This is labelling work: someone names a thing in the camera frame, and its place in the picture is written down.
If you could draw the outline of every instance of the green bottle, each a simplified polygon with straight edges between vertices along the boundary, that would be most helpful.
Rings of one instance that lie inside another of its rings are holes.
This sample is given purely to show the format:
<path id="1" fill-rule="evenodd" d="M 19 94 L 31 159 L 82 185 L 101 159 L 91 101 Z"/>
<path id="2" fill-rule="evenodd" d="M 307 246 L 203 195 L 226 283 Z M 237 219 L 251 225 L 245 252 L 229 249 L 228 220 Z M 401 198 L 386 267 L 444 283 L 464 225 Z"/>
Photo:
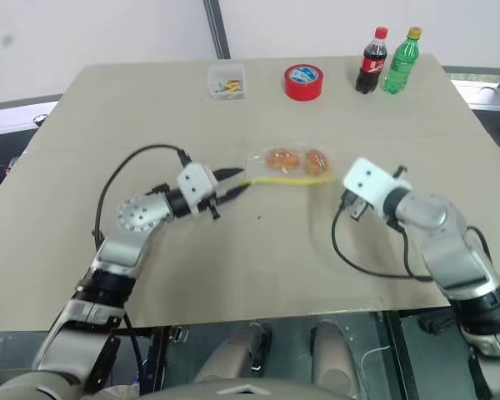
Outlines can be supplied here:
<path id="1" fill-rule="evenodd" d="M 391 69 L 383 84 L 384 91 L 396 94 L 406 87 L 413 64 L 418 58 L 418 39 L 422 32 L 420 27 L 409 28 L 406 41 L 398 46 L 392 58 Z"/>

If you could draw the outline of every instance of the coca-cola bottle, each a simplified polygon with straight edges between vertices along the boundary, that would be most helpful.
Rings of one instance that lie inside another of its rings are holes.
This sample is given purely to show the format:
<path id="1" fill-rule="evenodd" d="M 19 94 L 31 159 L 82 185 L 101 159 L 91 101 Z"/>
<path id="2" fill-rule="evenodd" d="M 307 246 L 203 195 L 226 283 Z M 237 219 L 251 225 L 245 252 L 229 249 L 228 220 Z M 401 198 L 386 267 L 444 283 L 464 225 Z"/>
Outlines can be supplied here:
<path id="1" fill-rule="evenodd" d="M 387 31 L 386 27 L 377 27 L 374 39 L 365 47 L 356 81 L 356 90 L 358 92 L 363 94 L 373 92 L 378 85 L 378 78 L 382 73 L 383 63 L 385 63 L 385 57 L 387 56 L 384 42 Z"/>

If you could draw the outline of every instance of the tape roll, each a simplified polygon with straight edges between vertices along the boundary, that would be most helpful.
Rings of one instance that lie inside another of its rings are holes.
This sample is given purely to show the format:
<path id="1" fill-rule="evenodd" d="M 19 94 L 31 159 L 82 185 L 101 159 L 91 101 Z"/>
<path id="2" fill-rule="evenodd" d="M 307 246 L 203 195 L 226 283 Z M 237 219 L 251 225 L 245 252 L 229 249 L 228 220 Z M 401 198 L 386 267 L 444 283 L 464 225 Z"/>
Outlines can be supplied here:
<path id="1" fill-rule="evenodd" d="M 287 68 L 285 78 L 285 94 L 293 100 L 306 102 L 320 96 L 323 90 L 323 72 L 309 64 L 298 64 Z"/>

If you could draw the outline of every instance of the clear plastic container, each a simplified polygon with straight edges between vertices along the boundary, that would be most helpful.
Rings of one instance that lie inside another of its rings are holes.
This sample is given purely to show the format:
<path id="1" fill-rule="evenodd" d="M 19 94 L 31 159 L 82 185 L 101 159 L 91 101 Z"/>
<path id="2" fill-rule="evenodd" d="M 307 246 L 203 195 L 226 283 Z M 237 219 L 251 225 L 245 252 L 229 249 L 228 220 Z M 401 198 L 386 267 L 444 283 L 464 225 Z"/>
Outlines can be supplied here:
<path id="1" fill-rule="evenodd" d="M 215 100 L 244 98 L 244 66 L 242 64 L 215 64 L 207 74 L 209 92 Z"/>

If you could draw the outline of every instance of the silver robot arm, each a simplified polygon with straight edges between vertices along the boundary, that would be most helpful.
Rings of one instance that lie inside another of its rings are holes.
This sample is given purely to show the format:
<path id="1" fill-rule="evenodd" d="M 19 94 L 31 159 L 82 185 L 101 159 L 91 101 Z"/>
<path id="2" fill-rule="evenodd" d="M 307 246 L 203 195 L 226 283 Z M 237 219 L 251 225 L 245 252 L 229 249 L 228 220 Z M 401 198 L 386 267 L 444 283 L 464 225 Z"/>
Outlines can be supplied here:
<path id="1" fill-rule="evenodd" d="M 419 195 L 402 174 L 390 174 L 359 158 L 344 178 L 354 219 L 367 205 L 387 221 L 408 228 L 433 281 L 450 302 L 464 339 L 484 370 L 492 393 L 500 389 L 500 277 L 492 260 L 468 235 L 463 214 L 445 197 Z"/>
<path id="2" fill-rule="evenodd" d="M 233 175 L 241 170 L 224 171 Z M 130 198 L 118 209 L 117 228 L 52 325 L 32 372 L 2 385 L 0 399 L 75 399 L 103 387 L 119 345 L 112 330 L 123 319 L 151 236 L 173 219 L 206 208 L 218 217 L 218 180 L 209 167 L 190 162 L 177 184 L 172 191 Z"/>

